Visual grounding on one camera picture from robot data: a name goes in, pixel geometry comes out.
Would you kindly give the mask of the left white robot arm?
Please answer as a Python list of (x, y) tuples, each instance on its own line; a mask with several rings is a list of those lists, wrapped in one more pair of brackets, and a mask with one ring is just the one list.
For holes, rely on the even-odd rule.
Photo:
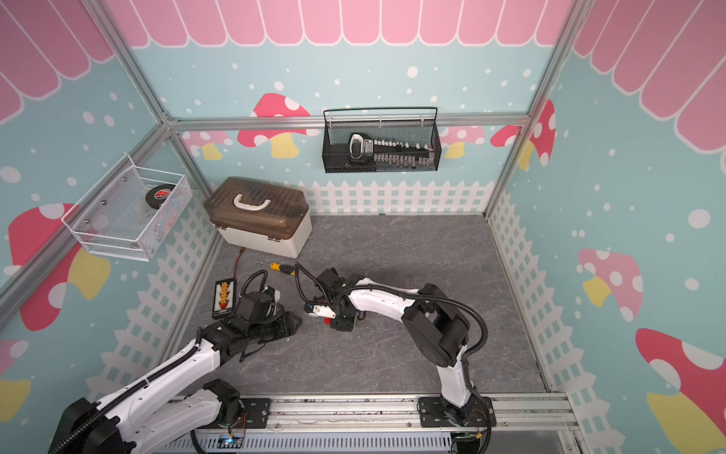
[(179, 353), (135, 382), (91, 402), (81, 398), (60, 417), (52, 453), (149, 453), (195, 429), (219, 424), (227, 431), (249, 411), (239, 391), (222, 379), (173, 403), (188, 386), (232, 359), (246, 359), (252, 344), (264, 346), (297, 333), (303, 321), (278, 304), (275, 289), (239, 297)]

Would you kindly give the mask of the green circuit board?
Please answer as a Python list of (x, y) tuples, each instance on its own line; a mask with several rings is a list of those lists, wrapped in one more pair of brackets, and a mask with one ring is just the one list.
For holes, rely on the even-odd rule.
[(245, 437), (242, 435), (220, 435), (217, 439), (218, 449), (240, 449), (243, 448)]

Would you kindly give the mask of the brown lid storage box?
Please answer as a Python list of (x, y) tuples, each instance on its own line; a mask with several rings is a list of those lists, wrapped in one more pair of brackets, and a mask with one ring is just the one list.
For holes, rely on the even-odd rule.
[(312, 233), (304, 193), (230, 177), (204, 202), (217, 232), (231, 245), (296, 258)]

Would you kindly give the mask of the black tape roll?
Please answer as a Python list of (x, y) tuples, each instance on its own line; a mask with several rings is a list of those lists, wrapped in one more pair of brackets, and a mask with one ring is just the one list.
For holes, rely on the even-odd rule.
[(147, 205), (154, 210), (160, 209), (170, 197), (175, 187), (176, 185), (172, 185), (171, 183), (163, 183), (162, 185), (156, 185), (156, 187), (149, 189), (145, 196)]

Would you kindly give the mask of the screwdriver bit set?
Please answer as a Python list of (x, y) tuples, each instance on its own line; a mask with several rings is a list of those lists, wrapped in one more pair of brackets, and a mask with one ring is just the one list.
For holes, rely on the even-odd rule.
[(351, 164), (370, 168), (421, 168), (431, 161), (428, 145), (421, 147), (404, 142), (372, 139), (363, 134), (352, 134), (348, 145)]

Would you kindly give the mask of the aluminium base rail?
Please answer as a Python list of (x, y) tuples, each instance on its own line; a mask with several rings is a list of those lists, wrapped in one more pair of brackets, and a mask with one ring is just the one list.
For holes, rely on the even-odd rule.
[[(492, 393), (491, 423), (459, 427), (421, 415), (435, 395), (248, 395), (247, 423), (207, 426), (159, 448), (161, 453), (587, 453), (574, 410), (562, 393)], [(242, 435), (243, 448), (218, 449), (220, 435)]]

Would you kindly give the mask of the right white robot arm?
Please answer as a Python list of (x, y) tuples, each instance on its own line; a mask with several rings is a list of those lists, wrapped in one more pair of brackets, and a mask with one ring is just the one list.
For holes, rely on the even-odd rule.
[(431, 410), (419, 405), (421, 415), (446, 418), (459, 427), (487, 424), (492, 414), (476, 391), (468, 371), (468, 359), (488, 340), (483, 318), (448, 298), (438, 287), (399, 289), (368, 277), (344, 278), (328, 269), (312, 279), (321, 295), (306, 301), (309, 315), (323, 318), (337, 331), (350, 332), (369, 313), (406, 327), (417, 350), (437, 368), (441, 397)]

